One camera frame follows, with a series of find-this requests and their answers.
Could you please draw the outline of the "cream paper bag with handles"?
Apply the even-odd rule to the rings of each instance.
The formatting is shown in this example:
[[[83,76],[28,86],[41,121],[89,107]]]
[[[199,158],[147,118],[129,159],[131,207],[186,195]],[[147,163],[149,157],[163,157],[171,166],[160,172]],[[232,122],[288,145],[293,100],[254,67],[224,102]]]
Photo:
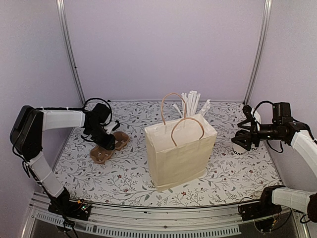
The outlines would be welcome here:
[[[201,115],[188,115],[182,100],[182,118],[145,127],[150,175],[157,191],[165,191],[201,177],[212,154],[217,131]]]

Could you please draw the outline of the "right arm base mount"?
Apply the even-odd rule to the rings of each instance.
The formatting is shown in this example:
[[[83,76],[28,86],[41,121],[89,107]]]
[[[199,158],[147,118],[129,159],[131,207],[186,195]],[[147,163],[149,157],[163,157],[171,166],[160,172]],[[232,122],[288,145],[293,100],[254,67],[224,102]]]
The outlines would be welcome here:
[[[272,202],[272,193],[277,188],[283,188],[284,185],[274,185],[264,188],[261,197],[258,202],[238,205],[238,212],[242,217],[243,221],[254,220],[266,216],[271,216],[277,214],[277,218],[271,218],[264,221],[256,222],[255,227],[263,233],[272,232],[282,208],[280,205],[275,205]]]

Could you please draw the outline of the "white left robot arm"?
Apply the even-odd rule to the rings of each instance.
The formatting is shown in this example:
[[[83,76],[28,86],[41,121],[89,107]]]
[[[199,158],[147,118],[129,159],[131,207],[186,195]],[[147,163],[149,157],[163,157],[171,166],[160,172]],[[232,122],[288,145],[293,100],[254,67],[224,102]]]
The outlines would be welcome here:
[[[73,203],[68,190],[61,184],[43,153],[43,133],[47,130],[82,128],[90,141],[114,149],[112,134],[120,123],[112,119],[110,106],[98,103],[92,110],[85,108],[33,108],[24,105],[10,133],[14,155],[23,161],[25,172],[43,188],[52,204],[63,215],[70,215]]]

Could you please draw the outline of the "brown cardboard cup carrier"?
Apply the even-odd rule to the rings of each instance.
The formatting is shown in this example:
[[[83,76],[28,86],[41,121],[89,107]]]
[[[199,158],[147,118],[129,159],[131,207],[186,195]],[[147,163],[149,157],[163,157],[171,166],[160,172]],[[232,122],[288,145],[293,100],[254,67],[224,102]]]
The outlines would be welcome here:
[[[90,151],[90,158],[96,164],[104,164],[106,160],[111,158],[114,152],[120,151],[130,140],[129,136],[122,131],[117,131],[113,135],[115,138],[114,149],[107,150],[97,145]]]

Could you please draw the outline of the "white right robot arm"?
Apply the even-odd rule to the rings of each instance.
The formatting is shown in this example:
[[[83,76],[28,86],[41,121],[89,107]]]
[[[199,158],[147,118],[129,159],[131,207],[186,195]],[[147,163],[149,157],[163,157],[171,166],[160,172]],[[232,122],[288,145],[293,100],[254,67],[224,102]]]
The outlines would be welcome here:
[[[259,147],[261,141],[278,140],[280,145],[288,145],[293,149],[296,159],[291,159],[287,166],[288,172],[283,172],[286,185],[266,185],[260,195],[260,200],[251,204],[239,205],[238,212],[243,221],[271,216],[287,207],[302,213],[309,222],[317,221],[317,191],[315,185],[305,185],[308,179],[299,175],[308,172],[308,177],[317,179],[317,139],[310,127],[292,117],[288,102],[269,102],[272,106],[272,120],[263,124],[258,114],[258,108],[244,105],[242,108],[245,119],[238,123],[239,131],[231,139],[234,150],[250,151]]]

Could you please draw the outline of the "white paper cup corner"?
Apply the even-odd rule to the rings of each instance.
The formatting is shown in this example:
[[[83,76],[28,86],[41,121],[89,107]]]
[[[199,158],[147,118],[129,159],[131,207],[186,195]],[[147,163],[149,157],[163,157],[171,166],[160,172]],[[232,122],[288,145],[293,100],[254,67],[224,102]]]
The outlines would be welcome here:
[[[245,153],[248,152],[248,150],[242,148],[241,146],[237,144],[233,144],[232,150],[233,150],[233,154],[237,156],[244,155]]]

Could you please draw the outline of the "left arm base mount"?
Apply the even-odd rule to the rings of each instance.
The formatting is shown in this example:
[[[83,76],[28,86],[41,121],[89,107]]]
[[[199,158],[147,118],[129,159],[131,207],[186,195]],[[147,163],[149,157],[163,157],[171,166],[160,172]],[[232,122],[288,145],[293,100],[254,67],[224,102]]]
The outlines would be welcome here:
[[[87,221],[91,213],[91,204],[84,199],[70,200],[70,193],[64,187],[62,193],[54,197],[47,194],[50,199],[48,211],[61,216]]]

